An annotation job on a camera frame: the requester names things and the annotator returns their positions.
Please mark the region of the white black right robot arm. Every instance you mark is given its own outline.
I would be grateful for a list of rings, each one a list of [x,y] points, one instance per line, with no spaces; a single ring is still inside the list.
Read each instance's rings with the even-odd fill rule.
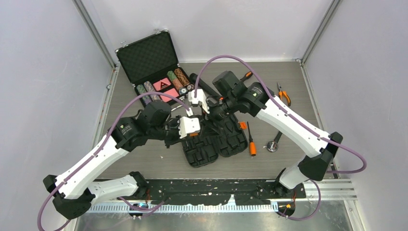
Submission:
[[[210,107],[211,120],[221,120],[235,112],[248,113],[278,129],[304,151],[304,158],[282,170],[275,180],[272,189],[278,196],[288,197],[306,180],[324,178],[338,150],[331,141],[343,140],[338,132],[329,134],[313,126],[260,81],[247,87],[233,72],[224,71],[212,83],[222,100]]]

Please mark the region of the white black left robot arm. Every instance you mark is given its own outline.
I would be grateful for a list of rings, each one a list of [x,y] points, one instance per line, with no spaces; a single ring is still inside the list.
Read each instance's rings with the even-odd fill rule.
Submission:
[[[165,141],[170,146],[200,130],[199,120],[171,117],[171,110],[167,103],[153,101],[135,116],[119,114],[102,140],[78,163],[63,174],[45,177],[43,183],[50,193],[47,199],[52,200],[56,211],[72,220],[85,214],[93,205],[114,198],[133,196],[146,199],[149,184],[138,171],[115,180],[96,182],[95,179],[148,140]]]

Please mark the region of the long black orange screwdriver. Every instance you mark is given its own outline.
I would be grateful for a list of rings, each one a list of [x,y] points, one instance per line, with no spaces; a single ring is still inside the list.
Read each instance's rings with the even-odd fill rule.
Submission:
[[[251,157],[255,157],[257,155],[257,151],[256,151],[256,145],[254,143],[254,140],[251,134],[249,121],[247,121],[247,129],[248,129],[248,136],[249,136],[249,153]]]

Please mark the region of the orange case latch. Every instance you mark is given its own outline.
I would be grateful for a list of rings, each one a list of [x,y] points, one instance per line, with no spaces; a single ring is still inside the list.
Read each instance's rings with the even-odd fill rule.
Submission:
[[[241,122],[239,122],[239,126],[240,126],[240,129],[247,129],[247,122],[245,122],[245,121],[241,121]]]

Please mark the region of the black plastic tool case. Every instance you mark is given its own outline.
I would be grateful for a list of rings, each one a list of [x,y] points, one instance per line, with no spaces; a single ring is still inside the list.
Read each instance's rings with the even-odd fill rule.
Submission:
[[[191,167],[202,167],[215,162],[219,156],[231,157],[248,148],[248,140],[235,115],[221,120],[219,124],[219,133],[202,125],[199,135],[187,137],[181,142]]]

